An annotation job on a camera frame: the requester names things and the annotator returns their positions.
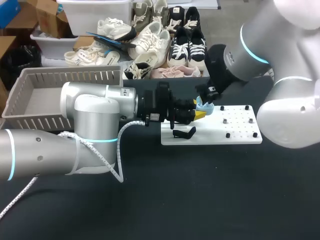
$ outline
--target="black table surface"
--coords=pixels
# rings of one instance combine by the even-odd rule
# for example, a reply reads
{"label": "black table surface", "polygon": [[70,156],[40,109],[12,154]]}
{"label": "black table surface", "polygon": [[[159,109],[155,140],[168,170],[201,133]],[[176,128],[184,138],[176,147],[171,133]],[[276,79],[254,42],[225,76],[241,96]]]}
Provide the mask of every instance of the black table surface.
{"label": "black table surface", "polygon": [[[196,97],[204,79],[170,81]],[[127,82],[138,94],[156,81]],[[272,82],[255,79],[217,105],[252,105]],[[319,145],[162,146],[160,126],[121,140],[124,183],[110,173],[41,177],[0,220],[1,240],[307,240],[320,238]],[[3,209],[30,181],[0,183]]]}

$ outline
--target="white box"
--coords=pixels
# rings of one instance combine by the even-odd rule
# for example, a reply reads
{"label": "white box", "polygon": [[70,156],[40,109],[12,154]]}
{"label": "white box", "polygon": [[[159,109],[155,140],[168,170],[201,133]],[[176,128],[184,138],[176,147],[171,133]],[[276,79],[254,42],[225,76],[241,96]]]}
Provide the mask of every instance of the white box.
{"label": "white box", "polygon": [[73,51],[73,47],[79,37],[76,38],[54,38],[54,37],[41,37],[41,32],[35,30],[30,38],[36,41],[46,59],[65,59],[66,52]]}
{"label": "white box", "polygon": [[130,25],[132,0],[57,0],[62,4],[71,31],[75,36],[97,33],[98,21],[119,19]]}

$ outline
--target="shoelace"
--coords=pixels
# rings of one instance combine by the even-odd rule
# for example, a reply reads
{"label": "shoelace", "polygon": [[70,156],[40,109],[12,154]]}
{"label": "shoelace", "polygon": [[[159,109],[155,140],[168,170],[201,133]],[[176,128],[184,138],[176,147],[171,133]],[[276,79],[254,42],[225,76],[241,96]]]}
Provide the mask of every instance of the shoelace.
{"label": "shoelace", "polygon": [[111,23],[111,24],[117,24],[117,25],[122,25],[122,26],[125,26],[125,25],[126,25],[126,24],[124,24],[124,21],[119,20],[119,19],[117,19],[117,18],[110,18],[110,17],[108,17],[107,19],[108,19],[109,23]]}
{"label": "shoelace", "polygon": [[190,46],[190,55],[205,55],[205,49],[206,49],[206,42],[205,40],[201,39],[203,44],[200,45],[196,45],[193,44],[192,42],[190,42],[189,46]]}
{"label": "shoelace", "polygon": [[198,24],[198,20],[194,20],[194,21],[188,20],[188,22],[184,25],[184,28],[191,29],[191,27],[196,27],[197,24]]}
{"label": "shoelace", "polygon": [[162,23],[162,16],[152,16],[152,21]]}
{"label": "shoelace", "polygon": [[154,51],[154,52],[159,52],[160,49],[162,49],[161,47],[161,43],[163,42],[164,40],[163,39],[160,39],[159,36],[157,36],[156,34],[153,34],[152,35],[152,40],[151,40],[151,45],[148,49],[148,52],[149,51]]}
{"label": "shoelace", "polygon": [[141,79],[142,69],[139,69],[134,62],[129,66],[128,71],[133,74],[133,79]]}
{"label": "shoelace", "polygon": [[155,38],[155,34],[148,29],[146,32],[142,34],[142,37],[139,39],[138,44],[145,50],[148,51],[150,46],[153,43],[153,39]]}
{"label": "shoelace", "polygon": [[188,43],[182,44],[182,45],[178,45],[175,44],[173,45],[173,53],[172,56],[176,56],[175,59],[177,60],[181,54],[185,54],[186,58],[188,58]]}
{"label": "shoelace", "polygon": [[147,67],[145,69],[139,69],[136,63],[132,63],[129,68],[127,69],[127,72],[131,72],[133,74],[133,79],[142,79],[142,75],[145,72],[148,72],[151,69],[151,67]]}
{"label": "shoelace", "polygon": [[80,48],[78,48],[78,50],[82,49],[86,52],[90,52],[90,51],[93,51],[93,52],[100,52],[102,49],[108,49],[107,46],[103,45],[102,43],[98,42],[98,41],[93,41],[93,43],[87,47],[87,46],[82,46]]}
{"label": "shoelace", "polygon": [[98,57],[104,57],[103,53],[97,52],[97,51],[88,52],[84,50],[79,50],[78,54],[79,54],[79,57],[81,57],[83,60],[86,60],[92,63],[95,63]]}
{"label": "shoelace", "polygon": [[133,20],[131,21],[131,26],[135,28],[137,26],[137,23],[140,21],[142,22],[145,19],[145,17],[145,14],[142,16],[134,15]]}
{"label": "shoelace", "polygon": [[168,31],[176,32],[177,30],[175,29],[175,27],[180,25],[180,23],[181,23],[181,20],[176,21],[176,20],[171,19],[170,23],[169,23],[169,26],[166,26],[165,29],[168,30]]}

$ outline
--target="cardboard box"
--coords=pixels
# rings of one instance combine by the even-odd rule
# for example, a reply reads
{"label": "cardboard box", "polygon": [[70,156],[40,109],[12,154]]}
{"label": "cardboard box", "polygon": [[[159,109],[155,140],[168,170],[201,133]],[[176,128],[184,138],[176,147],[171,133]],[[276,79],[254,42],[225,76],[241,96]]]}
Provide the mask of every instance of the cardboard box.
{"label": "cardboard box", "polygon": [[[15,36],[0,36],[0,62],[7,50],[15,45],[15,40]],[[0,69],[0,114],[4,111],[8,99],[8,91],[1,80],[1,76],[5,77],[6,75]]]}
{"label": "cardboard box", "polygon": [[20,45],[35,45],[30,34],[38,25],[36,8],[27,2],[21,2],[21,11],[4,29],[4,36],[16,36]]}
{"label": "cardboard box", "polygon": [[42,32],[60,39],[71,33],[65,11],[57,14],[59,4],[53,0],[38,0],[36,15]]}
{"label": "cardboard box", "polygon": [[93,42],[93,36],[80,36],[73,46],[73,51],[77,51],[81,47],[90,46]]}

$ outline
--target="black sneaker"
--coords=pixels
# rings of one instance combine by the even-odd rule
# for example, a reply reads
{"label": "black sneaker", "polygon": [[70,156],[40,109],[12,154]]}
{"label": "black sneaker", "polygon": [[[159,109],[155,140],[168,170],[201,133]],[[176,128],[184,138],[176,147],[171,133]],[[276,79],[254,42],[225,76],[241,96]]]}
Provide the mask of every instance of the black sneaker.
{"label": "black sneaker", "polygon": [[184,27],[179,27],[171,42],[170,52],[168,54],[168,66],[187,66],[188,64],[188,46],[189,37]]}
{"label": "black sneaker", "polygon": [[140,54],[122,74],[122,79],[143,79],[149,76],[150,71],[158,62],[155,52]]}
{"label": "black sneaker", "polygon": [[198,12],[198,9],[195,6],[190,7],[186,12],[184,27],[189,31],[192,31],[196,28],[201,29],[200,14]]}
{"label": "black sneaker", "polygon": [[179,27],[184,26],[185,9],[181,6],[169,8],[168,26],[165,28],[170,34],[175,34]]}
{"label": "black sneaker", "polygon": [[198,67],[200,71],[206,69],[205,56],[207,54],[207,42],[200,28],[196,28],[191,33],[188,48],[188,67]]}

